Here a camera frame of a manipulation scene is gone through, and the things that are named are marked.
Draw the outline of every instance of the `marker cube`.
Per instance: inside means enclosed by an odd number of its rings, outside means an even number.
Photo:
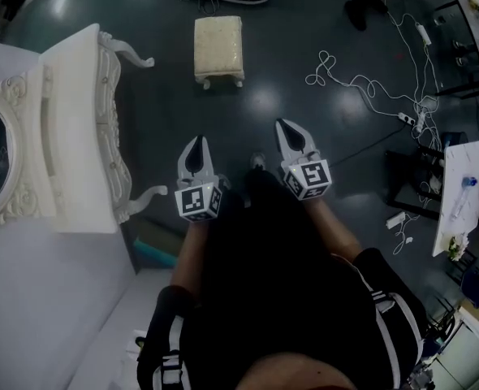
[[[284,184],[300,201],[320,197],[332,184],[326,160],[300,163],[283,170]]]
[[[175,198],[180,217],[196,223],[218,217],[222,191],[209,183],[176,191]]]

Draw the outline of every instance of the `vanity table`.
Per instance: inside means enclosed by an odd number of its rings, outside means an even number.
[[[34,216],[58,232],[111,233],[153,195],[167,194],[166,186],[153,186],[130,200],[114,101],[117,54],[137,67],[154,65],[93,24],[39,55],[29,71],[0,81],[8,169],[0,226]]]

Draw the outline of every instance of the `glossy gray floor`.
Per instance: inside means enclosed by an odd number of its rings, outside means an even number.
[[[134,194],[152,184],[169,186],[171,194],[155,197],[144,215],[176,231],[186,228],[177,215],[172,195],[176,162],[195,135],[207,136],[216,170],[241,187],[242,175],[254,151],[263,151],[269,169],[276,170],[280,158],[274,139],[275,119],[296,121],[311,131],[322,156],[332,165],[334,185],[326,194],[328,203],[358,235],[363,246],[378,247],[417,296],[431,306],[434,291],[448,296],[457,293],[443,273],[446,256],[431,257],[436,223],[427,219],[410,223],[407,236],[414,240],[398,255],[393,255],[399,242],[395,230],[388,231],[385,226],[398,210],[382,200],[387,187],[384,152],[413,151],[416,144],[409,129],[343,161],[400,129],[402,124],[394,117],[370,111],[356,89],[330,80],[324,87],[304,82],[315,71],[318,51],[327,50],[337,57],[334,74],[340,80],[349,81],[356,74],[364,74],[380,80],[389,93],[412,96],[416,85],[414,67],[396,28],[387,16],[370,12],[368,30],[357,32],[343,12],[345,1],[222,4],[219,15],[240,15],[243,20],[246,81],[242,89],[222,82],[205,92],[194,82],[193,25],[195,19],[203,16],[195,2],[34,0],[3,34],[2,42],[42,52],[72,33],[99,23],[103,30],[128,41],[143,58],[156,59],[156,66],[150,70],[139,70],[123,62],[116,96],[121,146],[133,175]],[[420,21],[436,41],[431,53],[438,79],[442,84],[457,80],[458,72],[454,72],[450,56],[444,59],[450,52],[447,36],[463,33],[462,39],[468,40],[457,9],[444,12],[447,30],[440,32],[434,26],[429,0],[407,0],[405,4],[402,0],[388,0],[388,5],[397,19],[405,11],[414,11],[423,19]],[[421,71],[425,61],[421,39],[409,19],[403,30]],[[432,93],[433,88],[431,80],[427,89]],[[382,93],[375,105],[381,111],[413,114],[410,103],[391,101]],[[455,97],[443,97],[436,113],[439,131],[466,132],[470,141],[477,140],[476,111],[473,99],[462,102]]]

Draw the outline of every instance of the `forearm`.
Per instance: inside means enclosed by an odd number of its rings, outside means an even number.
[[[353,233],[337,219],[321,198],[303,201],[303,204],[328,251],[353,262],[362,252]]]
[[[200,296],[201,271],[209,223],[191,223],[171,276],[171,285],[188,290],[195,299]]]

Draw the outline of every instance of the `mirror frame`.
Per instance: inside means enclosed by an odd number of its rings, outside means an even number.
[[[0,225],[5,223],[6,217],[21,215],[19,204],[31,199],[15,195],[24,163],[23,136],[15,108],[20,104],[20,99],[24,98],[25,89],[26,83],[21,76],[0,83],[0,118],[5,124],[9,157],[9,171],[0,191]]]

